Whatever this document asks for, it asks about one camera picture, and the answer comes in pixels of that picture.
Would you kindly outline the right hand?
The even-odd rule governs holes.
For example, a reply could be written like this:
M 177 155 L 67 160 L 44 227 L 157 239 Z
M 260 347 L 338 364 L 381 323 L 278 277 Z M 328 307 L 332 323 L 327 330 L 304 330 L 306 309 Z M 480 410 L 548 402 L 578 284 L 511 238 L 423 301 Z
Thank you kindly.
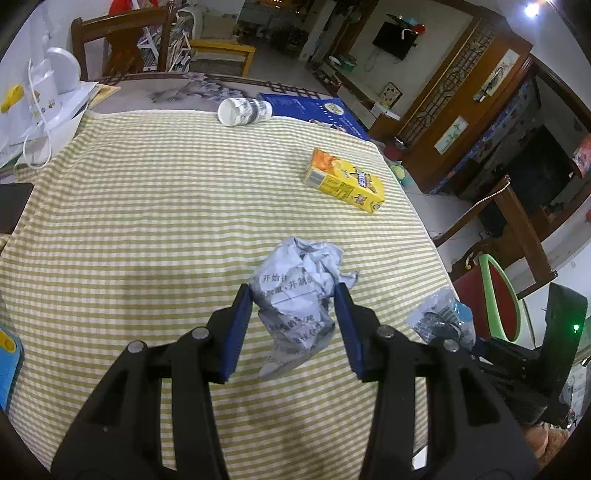
M 547 423 L 523 426 L 524 437 L 533 451 L 541 469 L 544 469 L 564 447 L 570 434 Z

